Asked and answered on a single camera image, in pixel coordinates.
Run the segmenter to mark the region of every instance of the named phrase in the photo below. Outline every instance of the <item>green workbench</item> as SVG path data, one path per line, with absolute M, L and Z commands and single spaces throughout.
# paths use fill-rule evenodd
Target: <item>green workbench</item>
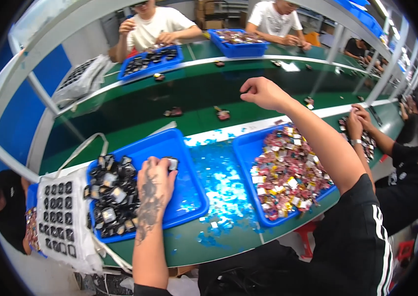
M 222 56 L 217 47 L 209 41 L 184 44 L 182 49 L 185 62 L 192 61 L 193 57 L 201 60 Z M 297 48 L 270 45 L 266 55 L 285 56 L 283 62 L 293 63 L 299 71 L 286 72 L 274 66 L 268 59 L 227 61 L 222 68 L 217 68 L 213 62 L 209 62 L 167 72 L 164 82 L 155 82 L 152 77 L 148 77 L 110 87 L 106 92 L 82 102 L 77 109 L 68 111 L 55 120 L 40 173 L 57 170 L 80 144 L 69 126 L 74 127 L 83 137 L 96 132 L 104 133 L 109 141 L 108 150 L 113 151 L 146 137 L 171 121 L 176 121 L 178 129 L 187 137 L 280 116 L 276 111 L 264 110 L 255 104 L 240 100 L 240 86 L 250 77 L 265 76 L 300 102 L 311 96 L 315 100 L 315 110 L 357 103 L 357 96 L 366 98 L 377 82 L 377 78 L 373 76 L 352 75 L 350 68 L 345 68 L 343 74 L 336 74 L 334 65 L 312 60 L 305 62 L 296 58 L 302 56 L 325 60 L 327 51 L 319 47 L 313 47 L 311 51 L 302 54 Z M 354 59 L 342 54 L 337 55 L 336 62 L 361 69 Z M 312 66 L 311 71 L 306 69 L 306 63 Z M 118 68 L 116 65 L 109 74 Z M 106 76 L 103 87 L 115 84 L 116 76 Z M 378 99 L 386 99 L 388 96 L 389 92 L 386 91 Z M 226 122 L 218 121 L 214 105 L 230 110 L 231 119 Z M 173 106 L 181 107 L 184 115 L 177 118 L 164 117 L 163 112 Z M 397 104 L 387 103 L 374 108 L 383 122 L 384 132 L 395 139 L 403 126 Z M 338 129 L 338 119 L 344 115 L 347 113 L 323 119 Z M 100 140 L 94 141 L 69 166 L 95 159 L 101 146 Z M 226 159 L 234 159 L 231 139 L 191 147 L 189 150 L 196 167 L 198 158 L 206 154 L 221 153 Z M 381 156 L 380 151 L 376 150 L 375 159 L 370 162 L 370 166 L 377 163 Z M 223 163 L 219 166 L 217 160 L 213 161 L 215 167 L 224 166 Z M 203 184 L 211 182 L 212 175 L 205 171 L 198 173 Z M 217 209 L 212 204 L 206 219 L 197 219 L 164 231 L 168 266 L 197 264 L 253 249 L 309 222 L 336 204 L 338 199 L 339 193 L 335 191 L 325 197 L 319 207 L 313 207 L 312 213 L 292 218 L 272 228 L 260 227 L 249 201 L 239 201 L 238 206 L 243 205 L 246 210 L 242 212 L 236 226 L 218 235 L 210 233 L 209 229 L 210 222 L 219 220 Z M 134 240 L 110 243 L 108 246 L 124 260 L 132 262 Z M 109 256 L 104 258 L 104 262 L 106 265 L 116 266 Z

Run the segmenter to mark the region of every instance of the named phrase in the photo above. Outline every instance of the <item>blue wall panel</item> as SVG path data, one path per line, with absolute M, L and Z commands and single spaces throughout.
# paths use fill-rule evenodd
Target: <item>blue wall panel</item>
M 12 56 L 8 43 L 5 43 L 0 51 L 0 71 Z M 70 67 L 69 59 L 59 45 L 40 62 L 34 73 L 44 89 L 52 95 Z M 0 145 L 24 165 L 43 111 L 44 105 L 25 80 L 0 119 Z M 0 161 L 0 170 L 6 168 Z

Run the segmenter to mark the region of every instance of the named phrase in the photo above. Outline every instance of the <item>man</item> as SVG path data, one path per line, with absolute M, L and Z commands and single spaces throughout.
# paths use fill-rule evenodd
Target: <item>man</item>
M 133 47 L 142 51 L 154 44 L 177 43 L 202 34 L 196 24 L 170 7 L 156 7 L 155 0 L 132 6 L 137 14 L 120 25 L 117 61 L 122 63 Z
M 245 31 L 257 33 L 269 42 L 310 50 L 311 44 L 304 39 L 303 27 L 296 13 L 298 7 L 284 0 L 261 1 L 253 8 Z M 296 36 L 288 34 L 291 28 L 296 31 Z
M 372 57 L 373 57 L 374 51 L 370 50 L 369 54 L 365 57 L 366 58 L 366 63 L 370 63 L 372 61 Z M 378 56 L 378 60 L 375 61 L 375 68 L 377 68 L 377 70 L 379 70 L 381 73 L 383 73 L 384 65 L 388 65 L 388 61 L 385 60 L 385 58 L 381 55 Z
M 28 180 L 10 169 L 0 172 L 0 233 L 10 245 L 25 255 L 31 254 L 25 239 L 29 185 Z
M 372 183 L 354 150 L 334 128 L 272 81 L 250 78 L 240 92 L 242 100 L 284 113 L 293 121 L 341 197 L 313 233 L 316 248 L 311 262 L 289 256 L 289 248 L 275 240 L 252 251 L 201 264 L 201 294 L 228 295 L 223 289 L 226 284 L 216 293 L 210 287 L 232 281 L 237 283 L 234 286 L 238 291 L 245 291 L 243 295 L 249 294 L 248 289 L 259 292 L 254 295 L 386 295 L 393 254 Z M 169 295 L 161 222 L 176 172 L 168 175 L 168 166 L 166 159 L 150 157 L 138 172 L 139 215 L 143 211 L 145 219 L 138 220 L 133 252 L 135 295 Z M 245 278 L 240 279 L 241 274 L 236 273 L 225 276 L 224 270 L 235 271 L 239 267 L 245 268 Z
M 410 143 L 418 134 L 418 97 L 408 96 L 407 103 L 400 103 L 401 119 L 405 125 L 397 137 L 397 143 Z
M 359 121 L 377 143 L 377 147 L 393 159 L 395 171 L 375 182 L 375 193 L 383 213 L 383 226 L 393 235 L 418 219 L 418 147 L 400 145 L 375 128 L 369 113 L 359 104 L 354 104 L 349 121 Z M 354 149 L 361 148 L 357 143 L 361 131 L 349 130 L 354 141 Z M 363 161 L 362 153 L 357 153 Z
M 353 57 L 356 60 L 365 62 L 365 51 L 370 50 L 370 44 L 365 40 L 351 38 L 348 40 L 344 48 L 344 54 L 350 57 Z

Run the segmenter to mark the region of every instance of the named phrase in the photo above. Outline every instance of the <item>tattooed hand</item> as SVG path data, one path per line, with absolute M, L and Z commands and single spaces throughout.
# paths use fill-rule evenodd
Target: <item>tattooed hand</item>
M 138 192 L 141 201 L 138 209 L 137 243 L 143 241 L 155 225 L 161 227 L 164 210 L 170 202 L 178 171 L 168 175 L 170 162 L 149 157 L 138 172 Z

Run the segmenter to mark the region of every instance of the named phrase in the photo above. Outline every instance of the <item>wristwatch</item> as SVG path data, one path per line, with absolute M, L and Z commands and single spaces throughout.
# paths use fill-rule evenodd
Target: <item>wristwatch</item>
M 355 145 L 355 144 L 360 144 L 360 145 L 362 145 L 362 140 L 360 140 L 360 139 L 356 139 L 356 140 L 351 140 L 351 145 Z

